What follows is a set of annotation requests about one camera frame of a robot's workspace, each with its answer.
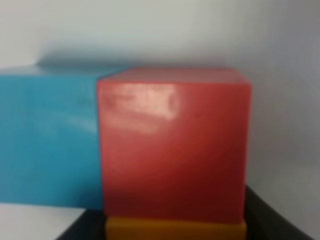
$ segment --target black surface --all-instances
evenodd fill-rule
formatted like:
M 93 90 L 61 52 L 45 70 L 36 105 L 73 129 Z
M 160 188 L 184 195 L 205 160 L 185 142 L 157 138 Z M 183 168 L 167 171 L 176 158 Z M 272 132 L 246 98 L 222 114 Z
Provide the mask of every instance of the black surface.
M 312 240 L 275 212 L 249 187 L 245 193 L 247 240 Z
M 106 219 L 102 211 L 87 210 L 57 240 L 106 240 Z M 245 221 L 247 240 L 312 240 L 276 213 L 249 187 L 245 194 Z
M 57 240 L 106 240 L 102 211 L 86 210 Z

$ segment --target white wall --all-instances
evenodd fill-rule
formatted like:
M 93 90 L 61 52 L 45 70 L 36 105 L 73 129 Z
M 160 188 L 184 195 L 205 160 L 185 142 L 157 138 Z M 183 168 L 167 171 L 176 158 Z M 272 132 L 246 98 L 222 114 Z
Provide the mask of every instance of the white wall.
M 0 66 L 91 59 L 240 69 L 248 184 L 320 239 L 319 0 L 0 0 Z

